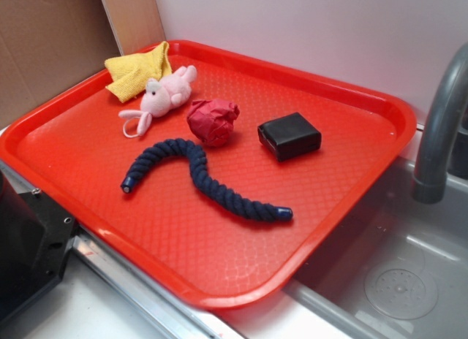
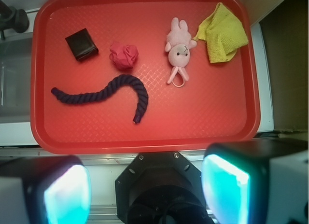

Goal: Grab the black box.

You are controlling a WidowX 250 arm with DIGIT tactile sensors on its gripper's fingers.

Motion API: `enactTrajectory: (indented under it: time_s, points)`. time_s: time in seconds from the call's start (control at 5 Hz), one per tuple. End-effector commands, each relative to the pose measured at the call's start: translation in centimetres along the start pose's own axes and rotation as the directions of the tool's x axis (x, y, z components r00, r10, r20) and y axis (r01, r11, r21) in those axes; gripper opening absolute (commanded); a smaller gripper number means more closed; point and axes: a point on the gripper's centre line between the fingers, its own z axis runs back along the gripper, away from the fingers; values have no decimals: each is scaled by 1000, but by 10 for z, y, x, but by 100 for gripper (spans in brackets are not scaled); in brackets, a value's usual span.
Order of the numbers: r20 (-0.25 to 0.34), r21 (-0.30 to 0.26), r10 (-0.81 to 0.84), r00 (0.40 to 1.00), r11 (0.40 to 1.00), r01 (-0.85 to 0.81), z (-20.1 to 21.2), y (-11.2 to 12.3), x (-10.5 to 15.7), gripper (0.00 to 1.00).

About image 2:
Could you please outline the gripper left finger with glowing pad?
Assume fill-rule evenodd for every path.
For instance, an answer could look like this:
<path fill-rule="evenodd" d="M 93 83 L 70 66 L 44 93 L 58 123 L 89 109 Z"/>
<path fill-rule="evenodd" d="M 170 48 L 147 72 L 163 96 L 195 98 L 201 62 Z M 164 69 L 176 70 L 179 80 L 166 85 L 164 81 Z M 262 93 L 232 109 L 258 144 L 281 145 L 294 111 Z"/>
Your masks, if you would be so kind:
<path fill-rule="evenodd" d="M 76 156 L 0 162 L 2 224 L 85 224 L 90 206 L 89 171 Z"/>

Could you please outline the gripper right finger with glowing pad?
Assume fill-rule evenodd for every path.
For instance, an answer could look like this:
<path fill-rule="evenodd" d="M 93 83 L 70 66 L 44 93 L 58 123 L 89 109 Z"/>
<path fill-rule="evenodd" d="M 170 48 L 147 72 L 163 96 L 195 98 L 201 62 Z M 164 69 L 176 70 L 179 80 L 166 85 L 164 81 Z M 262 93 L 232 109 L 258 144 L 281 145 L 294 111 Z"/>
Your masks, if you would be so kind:
<path fill-rule="evenodd" d="M 309 144 L 296 139 L 211 144 L 201 183 L 220 224 L 306 224 Z"/>

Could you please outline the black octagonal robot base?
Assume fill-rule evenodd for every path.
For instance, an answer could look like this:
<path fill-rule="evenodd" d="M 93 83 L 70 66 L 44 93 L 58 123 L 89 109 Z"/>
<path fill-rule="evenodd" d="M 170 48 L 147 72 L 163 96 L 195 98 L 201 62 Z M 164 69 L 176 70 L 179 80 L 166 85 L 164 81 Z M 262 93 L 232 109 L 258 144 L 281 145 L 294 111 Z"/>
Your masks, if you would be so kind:
<path fill-rule="evenodd" d="M 125 224 L 212 224 L 201 172 L 179 152 L 140 153 L 115 180 Z"/>

